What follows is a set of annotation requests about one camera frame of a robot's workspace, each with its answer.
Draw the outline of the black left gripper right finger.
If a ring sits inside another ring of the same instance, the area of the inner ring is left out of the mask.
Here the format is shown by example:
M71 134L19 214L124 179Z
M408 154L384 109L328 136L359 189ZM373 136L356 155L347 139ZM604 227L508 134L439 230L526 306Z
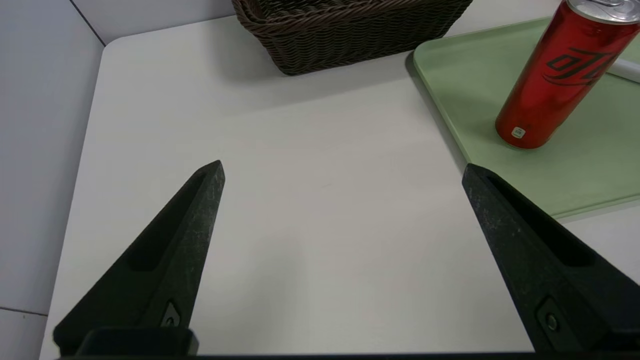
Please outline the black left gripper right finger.
M640 287L485 167L462 187L540 353L638 353Z

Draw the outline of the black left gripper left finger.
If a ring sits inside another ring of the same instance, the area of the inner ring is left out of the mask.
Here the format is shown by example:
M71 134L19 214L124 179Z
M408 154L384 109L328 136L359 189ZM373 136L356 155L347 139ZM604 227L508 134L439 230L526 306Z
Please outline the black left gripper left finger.
M226 175L195 171L55 326L62 357L188 357L190 330Z

